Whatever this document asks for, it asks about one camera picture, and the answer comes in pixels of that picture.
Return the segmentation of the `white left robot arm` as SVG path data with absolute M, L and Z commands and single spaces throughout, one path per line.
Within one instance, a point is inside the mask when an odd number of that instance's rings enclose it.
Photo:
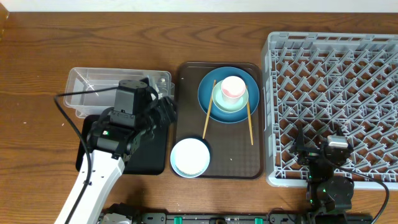
M 86 136 L 65 117 L 79 137 L 84 155 L 57 223 L 96 223 L 131 156 L 142 143 L 155 138 L 156 129 L 168 128 L 177 119 L 173 100 L 159 97 L 148 78 L 121 80 L 113 89 L 114 106 L 100 114 Z

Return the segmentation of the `wooden chopstick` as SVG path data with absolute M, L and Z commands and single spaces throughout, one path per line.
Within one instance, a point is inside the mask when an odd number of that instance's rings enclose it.
M 209 100 L 208 109 L 207 109 L 207 113 L 206 113 L 206 120 L 205 120 L 204 129 L 203 129 L 202 139 L 205 139 L 205 136 L 206 136 L 206 130 L 207 130 L 207 127 L 208 127 L 208 122 L 209 122 L 209 118 L 210 118 L 211 108 L 212 108 L 212 104 L 213 104 L 213 89 L 214 89 L 215 85 L 216 85 L 216 80 L 213 81 L 213 87 L 212 87 L 211 93 L 210 93 L 210 100 Z
M 253 132 L 252 132 L 251 107 L 250 107 L 250 103 L 249 103 L 249 91 L 248 91 L 247 85 L 246 85 L 246 91 L 248 93 L 248 101 L 246 103 L 246 108 L 247 108 L 247 115 L 248 115 L 249 134 L 250 134 L 251 145 L 253 146 L 254 139 L 253 139 Z

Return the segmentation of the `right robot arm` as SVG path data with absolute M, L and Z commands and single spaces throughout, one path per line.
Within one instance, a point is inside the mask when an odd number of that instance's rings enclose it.
M 349 177 L 335 175 L 335 169 L 345 164 L 353 147 L 341 129 L 327 136 L 318 147 L 306 146 L 303 128 L 298 128 L 293 153 L 297 164 L 307 166 L 307 200 L 320 213 L 342 213 L 352 208 L 354 182 Z

